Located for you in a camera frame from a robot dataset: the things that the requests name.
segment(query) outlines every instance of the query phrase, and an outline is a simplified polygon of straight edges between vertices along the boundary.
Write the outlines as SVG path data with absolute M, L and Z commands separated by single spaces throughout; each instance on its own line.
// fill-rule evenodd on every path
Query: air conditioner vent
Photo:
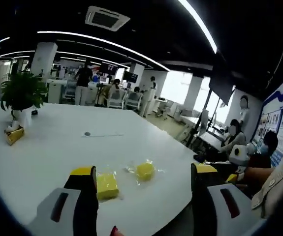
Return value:
M 90 6 L 86 15 L 86 24 L 111 31 L 117 31 L 129 20 L 127 16 L 96 6 Z

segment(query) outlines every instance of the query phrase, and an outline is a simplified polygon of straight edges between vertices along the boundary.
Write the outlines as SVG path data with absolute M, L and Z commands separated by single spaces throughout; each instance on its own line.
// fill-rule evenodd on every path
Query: wall display board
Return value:
M 277 133 L 278 147 L 271 156 L 271 165 L 274 167 L 280 163 L 283 157 L 283 83 L 264 101 L 261 114 L 252 143 L 260 153 L 265 134 L 269 130 Z

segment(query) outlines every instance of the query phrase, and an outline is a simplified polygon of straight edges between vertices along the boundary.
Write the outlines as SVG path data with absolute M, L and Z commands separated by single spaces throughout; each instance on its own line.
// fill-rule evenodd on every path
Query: potted plant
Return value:
M 35 106 L 40 108 L 47 94 L 47 87 L 41 81 L 42 78 L 30 73 L 18 73 L 9 75 L 10 80 L 1 84 L 2 98 L 1 108 L 5 111 L 11 108 L 13 117 L 12 127 L 15 130 L 18 125 L 27 126 L 27 120 L 31 119 L 28 108 Z

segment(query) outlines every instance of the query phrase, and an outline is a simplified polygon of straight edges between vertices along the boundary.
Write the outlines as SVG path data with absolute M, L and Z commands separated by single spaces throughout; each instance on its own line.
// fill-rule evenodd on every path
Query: green plant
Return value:
M 7 109 L 11 107 L 12 110 L 22 111 L 31 106 L 40 108 L 43 105 L 47 87 L 41 81 L 42 78 L 30 73 L 9 76 L 10 80 L 1 84 L 3 95 L 0 106 L 3 110 L 5 110 L 5 106 Z

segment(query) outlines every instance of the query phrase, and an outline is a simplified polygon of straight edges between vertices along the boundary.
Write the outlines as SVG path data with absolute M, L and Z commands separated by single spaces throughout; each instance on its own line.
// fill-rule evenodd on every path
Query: face mask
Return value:
M 236 134 L 236 127 L 234 125 L 231 125 L 229 127 L 229 133 L 230 135 L 234 136 Z
M 246 108 L 248 106 L 248 102 L 243 98 L 240 101 L 240 107 L 241 108 Z
M 268 153 L 268 146 L 263 144 L 260 148 L 260 153 L 261 154 L 267 154 Z

